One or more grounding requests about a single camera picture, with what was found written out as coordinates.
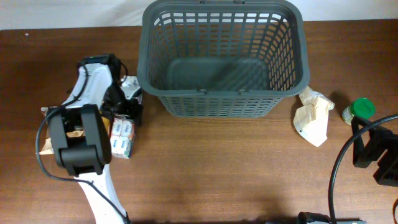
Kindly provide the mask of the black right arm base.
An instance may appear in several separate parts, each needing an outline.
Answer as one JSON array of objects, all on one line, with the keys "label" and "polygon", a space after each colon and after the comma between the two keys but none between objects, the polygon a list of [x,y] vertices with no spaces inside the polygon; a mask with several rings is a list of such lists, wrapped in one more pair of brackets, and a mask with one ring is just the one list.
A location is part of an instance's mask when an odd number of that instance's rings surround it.
[{"label": "black right arm base", "polygon": [[[296,218],[284,218],[266,221],[265,224],[332,224],[328,215],[311,212],[300,212]],[[367,224],[367,221],[357,218],[339,219],[337,224]]]}]

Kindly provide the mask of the multicolour tissue pocket pack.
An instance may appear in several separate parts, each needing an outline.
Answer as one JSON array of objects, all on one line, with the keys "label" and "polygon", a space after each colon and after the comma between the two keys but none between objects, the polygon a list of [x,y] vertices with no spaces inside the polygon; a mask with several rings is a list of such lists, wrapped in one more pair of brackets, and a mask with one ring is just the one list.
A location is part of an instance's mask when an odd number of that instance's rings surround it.
[{"label": "multicolour tissue pocket pack", "polygon": [[111,152],[114,157],[130,158],[135,129],[135,124],[128,119],[114,119],[110,136]]}]

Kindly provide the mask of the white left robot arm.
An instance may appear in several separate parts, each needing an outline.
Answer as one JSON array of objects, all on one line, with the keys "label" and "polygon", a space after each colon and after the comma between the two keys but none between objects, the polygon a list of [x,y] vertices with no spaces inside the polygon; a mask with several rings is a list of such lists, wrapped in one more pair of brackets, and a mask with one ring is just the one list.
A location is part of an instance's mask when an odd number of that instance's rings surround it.
[{"label": "white left robot arm", "polygon": [[111,180],[111,132],[125,121],[130,131],[141,123],[141,88],[123,91],[121,71],[126,66],[115,54],[86,57],[77,69],[70,96],[44,119],[55,161],[69,175],[63,180],[83,189],[96,223],[130,223]]}]

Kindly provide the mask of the brown white snack bag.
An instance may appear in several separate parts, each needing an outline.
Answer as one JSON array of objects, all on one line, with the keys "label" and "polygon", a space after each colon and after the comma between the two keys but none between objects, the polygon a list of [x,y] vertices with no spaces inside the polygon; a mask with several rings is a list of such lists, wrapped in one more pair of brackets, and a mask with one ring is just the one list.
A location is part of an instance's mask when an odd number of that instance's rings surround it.
[{"label": "brown white snack bag", "polygon": [[[53,107],[41,107],[41,112],[43,114],[44,117],[47,116],[47,113],[49,112],[49,109],[53,109]],[[77,138],[77,137],[82,137],[84,136],[84,131],[83,130],[77,130],[77,131],[72,131],[72,132],[67,132],[66,133],[68,138]],[[53,152],[53,148],[52,148],[52,143],[51,143],[51,138],[50,138],[50,134],[49,134],[49,129],[47,129],[46,131],[46,140],[44,143],[43,148],[40,151],[40,155],[50,155],[50,154],[54,154]]]}]

